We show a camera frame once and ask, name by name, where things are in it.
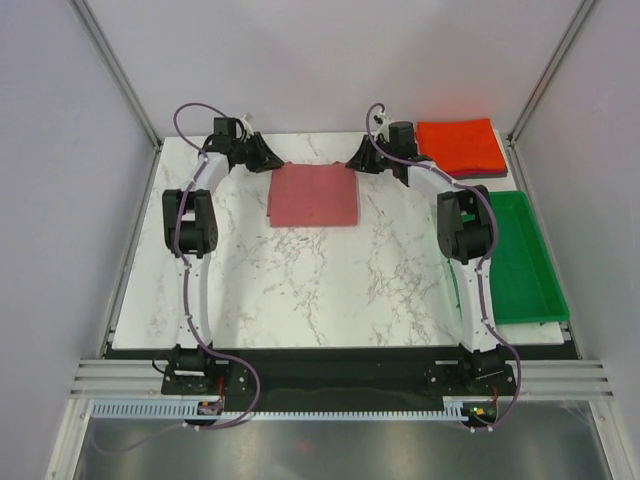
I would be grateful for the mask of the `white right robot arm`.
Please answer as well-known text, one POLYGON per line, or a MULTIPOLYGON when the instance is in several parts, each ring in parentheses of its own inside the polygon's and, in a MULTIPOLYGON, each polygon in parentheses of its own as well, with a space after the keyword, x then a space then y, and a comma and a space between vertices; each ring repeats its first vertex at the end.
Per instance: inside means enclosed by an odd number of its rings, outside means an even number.
POLYGON ((392 170, 404 185, 435 203, 437 242, 453 271, 461 311, 460 344, 469 356, 492 354, 500 341, 489 273, 499 231, 486 188, 463 185, 426 158, 396 158, 369 134, 347 167, 368 174, 392 170))

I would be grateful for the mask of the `aluminium left corner post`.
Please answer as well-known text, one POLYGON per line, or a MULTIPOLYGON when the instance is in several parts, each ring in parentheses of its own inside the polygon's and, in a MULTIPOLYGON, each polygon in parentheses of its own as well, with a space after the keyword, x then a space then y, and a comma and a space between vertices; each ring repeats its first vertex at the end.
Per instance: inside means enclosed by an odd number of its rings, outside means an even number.
POLYGON ((118 91, 152 145, 152 148, 155 151, 159 151, 162 146, 162 139, 152 125, 139 96, 135 92, 89 2, 85 0, 70 0, 69 5, 96 48, 102 63, 115 82, 118 91))

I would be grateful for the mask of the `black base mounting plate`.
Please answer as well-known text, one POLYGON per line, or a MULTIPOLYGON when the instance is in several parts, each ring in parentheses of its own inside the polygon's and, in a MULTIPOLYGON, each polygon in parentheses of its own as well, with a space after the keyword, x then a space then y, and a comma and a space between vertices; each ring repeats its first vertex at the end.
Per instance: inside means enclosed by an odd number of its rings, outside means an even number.
POLYGON ((517 372, 575 361, 572 342, 525 345, 469 356, 460 347, 237 349, 214 359, 194 349, 115 350, 107 360, 145 360, 165 396, 229 396, 253 410, 262 402, 315 406, 424 406, 436 397, 497 396, 516 391, 517 372))

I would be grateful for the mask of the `aluminium right corner post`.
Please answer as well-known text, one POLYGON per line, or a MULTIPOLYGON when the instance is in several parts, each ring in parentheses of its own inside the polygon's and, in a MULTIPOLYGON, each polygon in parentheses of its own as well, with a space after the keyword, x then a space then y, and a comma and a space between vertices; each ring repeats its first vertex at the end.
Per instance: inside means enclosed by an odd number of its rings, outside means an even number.
POLYGON ((575 12, 564 29, 523 109, 519 113, 513 127, 506 135, 510 146, 515 145, 524 133, 547 90, 550 88, 573 47, 578 42, 582 31, 599 4, 599 0, 581 0, 578 3, 575 12))

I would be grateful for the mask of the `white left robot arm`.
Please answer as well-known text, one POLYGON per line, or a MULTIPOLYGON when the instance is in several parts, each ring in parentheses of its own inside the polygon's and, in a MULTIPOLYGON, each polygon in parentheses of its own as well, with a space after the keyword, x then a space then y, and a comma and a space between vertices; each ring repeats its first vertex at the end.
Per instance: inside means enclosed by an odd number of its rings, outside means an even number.
POLYGON ((183 186, 162 194, 165 245, 176 259, 180 282, 176 346, 225 361, 236 358, 213 349, 208 319, 209 268, 219 240, 212 196, 237 165, 265 173, 283 167, 284 161, 259 132, 244 138, 212 134, 183 186))

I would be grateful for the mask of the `aluminium corner post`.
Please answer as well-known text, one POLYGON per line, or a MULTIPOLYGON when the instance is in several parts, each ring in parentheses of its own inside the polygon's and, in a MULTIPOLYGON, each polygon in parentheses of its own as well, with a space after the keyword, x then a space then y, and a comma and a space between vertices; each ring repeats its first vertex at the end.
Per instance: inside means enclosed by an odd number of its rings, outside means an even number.
POLYGON ((85 0, 70 0, 69 5, 96 48, 102 63, 115 82, 118 91, 152 145, 152 148, 155 151, 159 151, 162 146, 162 139, 152 125, 139 96, 135 92, 89 2, 85 0))
POLYGON ((578 42, 582 31, 599 4, 599 0, 581 0, 578 3, 575 12, 564 29, 523 109, 519 113, 513 127, 506 135, 510 146, 515 145, 524 133, 547 90, 550 88, 573 47, 578 42))

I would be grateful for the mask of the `folded orange t shirt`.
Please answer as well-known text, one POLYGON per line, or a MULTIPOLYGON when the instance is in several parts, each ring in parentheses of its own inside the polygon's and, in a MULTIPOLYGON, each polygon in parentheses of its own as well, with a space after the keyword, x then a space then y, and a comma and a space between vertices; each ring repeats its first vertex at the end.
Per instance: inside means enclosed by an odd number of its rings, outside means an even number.
POLYGON ((507 165, 489 118, 456 122, 418 122, 421 154, 455 178, 504 176, 507 165))

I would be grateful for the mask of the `green plastic tray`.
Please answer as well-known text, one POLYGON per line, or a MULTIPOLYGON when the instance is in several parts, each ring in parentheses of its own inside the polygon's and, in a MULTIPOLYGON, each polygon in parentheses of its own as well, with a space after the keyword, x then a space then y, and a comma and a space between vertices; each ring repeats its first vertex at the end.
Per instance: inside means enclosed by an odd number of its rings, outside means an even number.
POLYGON ((499 242, 490 266, 495 323, 565 322, 570 313, 527 195, 489 194, 499 242))

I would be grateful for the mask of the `pink t shirt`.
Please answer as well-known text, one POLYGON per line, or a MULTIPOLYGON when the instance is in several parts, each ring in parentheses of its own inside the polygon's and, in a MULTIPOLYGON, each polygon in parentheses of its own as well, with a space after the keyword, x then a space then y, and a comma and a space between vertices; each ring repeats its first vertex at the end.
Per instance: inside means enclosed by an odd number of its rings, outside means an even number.
POLYGON ((272 173, 267 217, 272 228, 356 226, 356 173, 343 163, 286 163, 272 173))

